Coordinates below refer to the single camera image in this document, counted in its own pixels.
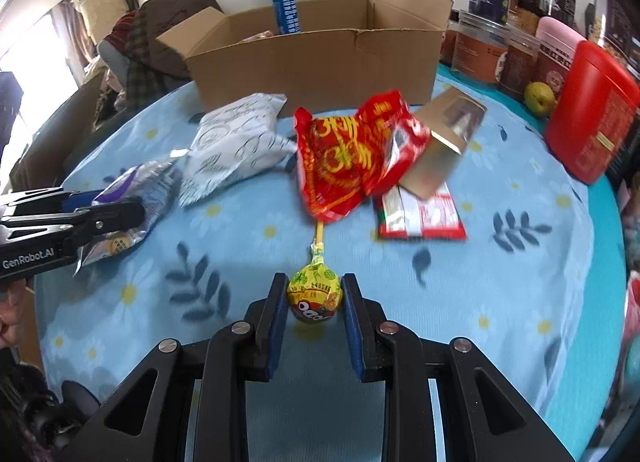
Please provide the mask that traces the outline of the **person's left hand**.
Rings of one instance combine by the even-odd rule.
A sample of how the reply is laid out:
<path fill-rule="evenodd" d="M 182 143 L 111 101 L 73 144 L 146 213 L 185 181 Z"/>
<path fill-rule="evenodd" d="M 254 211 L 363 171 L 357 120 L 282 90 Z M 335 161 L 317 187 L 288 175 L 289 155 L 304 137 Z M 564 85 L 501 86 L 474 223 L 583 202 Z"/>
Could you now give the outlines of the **person's left hand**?
<path fill-rule="evenodd" d="M 15 280 L 6 288 L 6 297 L 0 303 L 0 348 L 14 347 L 23 333 L 26 281 Z"/>

